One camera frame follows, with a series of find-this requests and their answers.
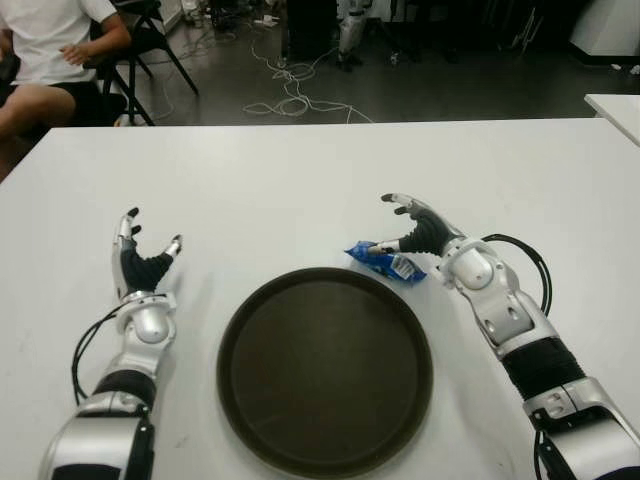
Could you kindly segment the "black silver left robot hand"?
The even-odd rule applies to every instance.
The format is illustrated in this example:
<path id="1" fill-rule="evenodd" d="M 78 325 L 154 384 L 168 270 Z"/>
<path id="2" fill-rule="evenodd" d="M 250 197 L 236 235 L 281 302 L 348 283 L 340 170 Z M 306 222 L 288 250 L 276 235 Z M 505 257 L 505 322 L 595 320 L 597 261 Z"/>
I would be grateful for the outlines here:
<path id="1" fill-rule="evenodd" d="M 154 294 L 183 249 L 183 237 L 178 234 L 158 255 L 142 257 L 135 239 L 142 229 L 135 225 L 138 215 L 139 208 L 134 207 L 121 217 L 112 242 L 112 276 L 116 296 L 121 301 L 138 292 Z"/>

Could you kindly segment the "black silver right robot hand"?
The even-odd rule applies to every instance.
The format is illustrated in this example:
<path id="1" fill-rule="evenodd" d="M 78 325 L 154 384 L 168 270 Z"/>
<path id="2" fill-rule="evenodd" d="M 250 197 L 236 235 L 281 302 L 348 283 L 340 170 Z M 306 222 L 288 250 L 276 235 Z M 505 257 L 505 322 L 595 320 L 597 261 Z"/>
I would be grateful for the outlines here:
<path id="1" fill-rule="evenodd" d="M 375 243 L 367 252 L 371 255 L 392 253 L 427 253 L 441 256 L 446 245 L 464 235 L 440 216 L 428 204 L 401 193 L 386 193 L 381 196 L 386 203 L 397 204 L 394 213 L 408 215 L 415 222 L 411 232 L 395 240 Z"/>

